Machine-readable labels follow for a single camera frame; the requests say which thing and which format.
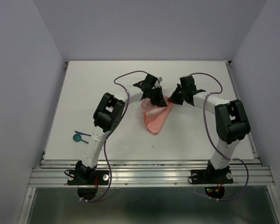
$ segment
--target teal spoon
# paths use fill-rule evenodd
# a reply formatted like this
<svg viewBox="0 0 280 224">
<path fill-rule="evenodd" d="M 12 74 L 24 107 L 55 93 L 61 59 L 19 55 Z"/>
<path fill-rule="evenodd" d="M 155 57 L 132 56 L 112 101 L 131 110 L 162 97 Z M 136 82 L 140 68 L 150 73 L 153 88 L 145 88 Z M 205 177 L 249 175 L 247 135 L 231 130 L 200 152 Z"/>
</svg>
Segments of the teal spoon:
<svg viewBox="0 0 280 224">
<path fill-rule="evenodd" d="M 82 141 L 82 142 L 85 142 L 86 144 L 88 144 L 88 142 L 87 142 L 87 141 L 85 141 L 85 140 L 83 140 L 83 139 L 82 139 L 82 136 L 81 136 L 81 135 L 79 135 L 79 134 L 74 134 L 74 136 L 73 136 L 73 140 L 74 140 L 74 141 L 76 141 L 76 142 L 80 142 L 80 141 Z"/>
</svg>

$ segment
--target white tabletop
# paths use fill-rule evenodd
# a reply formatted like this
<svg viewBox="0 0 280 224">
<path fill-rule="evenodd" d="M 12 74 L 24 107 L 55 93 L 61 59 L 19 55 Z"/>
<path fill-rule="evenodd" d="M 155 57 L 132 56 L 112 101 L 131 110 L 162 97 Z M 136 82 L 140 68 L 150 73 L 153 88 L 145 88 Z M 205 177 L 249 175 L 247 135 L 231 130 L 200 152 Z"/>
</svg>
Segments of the white tabletop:
<svg viewBox="0 0 280 224">
<path fill-rule="evenodd" d="M 93 114 L 102 98 L 109 92 L 123 89 L 114 78 L 134 70 L 144 70 L 162 77 L 163 94 L 170 96 L 179 77 L 193 72 L 215 76 L 223 86 L 220 98 L 236 99 L 225 62 L 205 61 L 71 61 L 66 72 L 44 159 L 79 160 L 87 144 L 75 142 L 74 131 L 91 133 Z M 144 73 L 135 73 L 119 80 L 127 88 L 143 80 Z M 218 91 L 218 84 L 203 75 L 194 76 L 198 89 Z M 152 135 L 145 127 L 141 102 L 129 105 L 126 116 L 107 141 L 111 160 L 208 160 L 214 153 L 203 123 L 203 111 L 184 103 L 174 105 L 161 132 Z M 210 135 L 217 144 L 215 116 L 207 112 Z M 233 157 L 253 159 L 248 137 L 240 142 Z"/>
</svg>

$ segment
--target pink cloth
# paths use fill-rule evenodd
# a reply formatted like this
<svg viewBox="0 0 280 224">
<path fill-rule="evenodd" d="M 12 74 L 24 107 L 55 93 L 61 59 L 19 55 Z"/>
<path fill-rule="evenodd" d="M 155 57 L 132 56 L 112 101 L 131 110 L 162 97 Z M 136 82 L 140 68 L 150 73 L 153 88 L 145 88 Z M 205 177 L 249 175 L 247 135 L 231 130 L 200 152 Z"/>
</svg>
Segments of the pink cloth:
<svg viewBox="0 0 280 224">
<path fill-rule="evenodd" d="M 168 98 L 164 96 L 167 107 L 153 106 L 149 98 L 144 99 L 141 103 L 145 126 L 152 134 L 160 132 L 166 117 L 173 108 L 173 103 L 168 102 Z"/>
</svg>

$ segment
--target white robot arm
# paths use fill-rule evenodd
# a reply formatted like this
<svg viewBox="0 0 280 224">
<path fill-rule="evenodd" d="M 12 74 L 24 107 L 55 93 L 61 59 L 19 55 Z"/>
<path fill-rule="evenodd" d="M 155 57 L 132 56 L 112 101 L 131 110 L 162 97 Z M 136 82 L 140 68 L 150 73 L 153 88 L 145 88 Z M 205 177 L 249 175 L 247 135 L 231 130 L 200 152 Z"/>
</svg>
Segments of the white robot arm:
<svg viewBox="0 0 280 224">
<path fill-rule="evenodd" d="M 104 141 L 116 129 L 122 119 L 125 105 L 150 98 L 150 102 L 157 106 L 167 106 L 160 86 L 161 78 L 147 74 L 145 80 L 135 83 L 132 88 L 119 94 L 106 93 L 96 111 L 94 112 L 94 130 L 88 147 L 85 148 L 82 159 L 76 163 L 75 170 L 70 171 L 69 177 L 82 180 L 83 183 L 91 183 L 94 171 L 98 164 L 98 156 L 104 145 Z"/>
<path fill-rule="evenodd" d="M 128 102 L 129 104 L 142 100 L 141 98 L 143 95 L 143 91 L 140 88 L 133 86 L 128 90 L 128 93 L 130 96 Z M 127 103 L 127 93 L 125 91 L 119 94 L 115 94 L 114 98 L 123 101 L 125 104 Z M 102 150 L 104 141 L 107 139 L 111 132 L 111 130 L 104 132 L 99 126 L 96 126 L 94 128 L 93 132 L 91 133 L 91 139 L 89 141 L 88 147 L 85 148 L 84 155 L 81 159 L 82 164 L 90 168 L 94 168 L 97 166 L 98 156 Z"/>
<path fill-rule="evenodd" d="M 205 111 L 214 114 L 219 136 L 217 146 L 210 139 L 216 151 L 209 160 L 206 170 L 191 170 L 191 174 L 196 175 L 195 178 L 190 178 L 191 183 L 214 184 L 221 179 L 224 180 L 224 183 L 233 183 L 232 178 L 226 177 L 226 175 L 231 176 L 229 162 L 236 146 L 251 129 L 242 102 L 238 99 L 233 101 L 220 99 L 209 95 L 204 90 L 197 90 L 194 78 L 191 75 L 181 77 L 180 81 L 181 84 L 177 84 L 176 90 L 168 101 L 178 105 L 182 105 L 185 101 L 192 106 L 203 108 L 204 124 L 209 139 Z"/>
</svg>

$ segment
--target gray wall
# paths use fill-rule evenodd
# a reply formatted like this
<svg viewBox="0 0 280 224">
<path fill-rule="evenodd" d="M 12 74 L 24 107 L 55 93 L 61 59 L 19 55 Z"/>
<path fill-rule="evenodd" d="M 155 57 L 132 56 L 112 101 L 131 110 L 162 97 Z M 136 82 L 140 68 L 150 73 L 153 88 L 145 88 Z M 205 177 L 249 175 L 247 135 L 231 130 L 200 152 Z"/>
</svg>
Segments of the gray wall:
<svg viewBox="0 0 280 224">
<path fill-rule="evenodd" d="M 31 0 L 0 0 L 0 224 L 16 223 L 64 62 Z"/>
<path fill-rule="evenodd" d="M 261 161 L 280 195 L 280 0 L 268 0 L 233 62 Z"/>
<path fill-rule="evenodd" d="M 265 0 L 34 0 L 66 60 L 231 60 Z"/>
</svg>

